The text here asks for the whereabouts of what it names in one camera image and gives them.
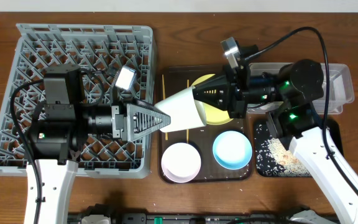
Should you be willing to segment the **white paper cup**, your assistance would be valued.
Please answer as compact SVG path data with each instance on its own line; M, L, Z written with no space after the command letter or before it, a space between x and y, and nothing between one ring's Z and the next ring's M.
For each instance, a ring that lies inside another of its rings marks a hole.
M194 87L188 87L158 102L155 107L169 115L171 122L161 129L163 133L206 126L206 112L201 101L193 96Z

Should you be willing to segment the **wooden chopstick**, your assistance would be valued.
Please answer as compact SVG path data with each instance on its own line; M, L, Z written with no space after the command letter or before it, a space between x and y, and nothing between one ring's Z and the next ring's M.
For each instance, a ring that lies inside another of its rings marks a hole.
M186 87L190 87L190 81L189 79L186 80ZM189 129L186 130L186 143L189 143Z
M162 74L162 100L166 99L166 94L165 94L165 78L164 78L164 74ZM165 140L168 141L168 133L165 133Z

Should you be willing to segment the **pink bowl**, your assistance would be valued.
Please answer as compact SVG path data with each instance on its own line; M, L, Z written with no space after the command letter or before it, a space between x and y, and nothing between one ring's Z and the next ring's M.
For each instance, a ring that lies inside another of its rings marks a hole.
M169 146L162 155L165 177L175 183L193 180L201 169L201 156L191 144L179 142Z

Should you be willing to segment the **light blue bowl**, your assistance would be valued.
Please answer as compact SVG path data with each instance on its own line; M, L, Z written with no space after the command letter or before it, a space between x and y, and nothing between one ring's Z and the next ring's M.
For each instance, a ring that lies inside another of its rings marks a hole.
M252 145L239 131L219 134L212 146L215 161L228 170L239 170L247 166L252 158Z

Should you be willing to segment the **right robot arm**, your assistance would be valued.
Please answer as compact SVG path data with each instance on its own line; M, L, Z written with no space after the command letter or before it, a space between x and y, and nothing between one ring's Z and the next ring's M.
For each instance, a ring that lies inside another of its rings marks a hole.
M331 139L327 119L320 118L313 101L328 95L320 63L304 59L284 65L278 73L252 75L250 68L223 67L193 87L194 99L242 118L251 105L279 101L266 112L271 135L306 167L341 223L358 223L358 175Z

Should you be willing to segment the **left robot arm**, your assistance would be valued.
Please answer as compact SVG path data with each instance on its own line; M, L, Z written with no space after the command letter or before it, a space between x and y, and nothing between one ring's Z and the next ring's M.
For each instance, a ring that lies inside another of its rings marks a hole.
M166 113L142 100L104 104L100 96L85 103L83 75L98 72L79 65L49 67L41 82L45 100L34 110L24 138L29 146L25 223L66 223L79 154L90 134L110 140L135 141L171 123Z

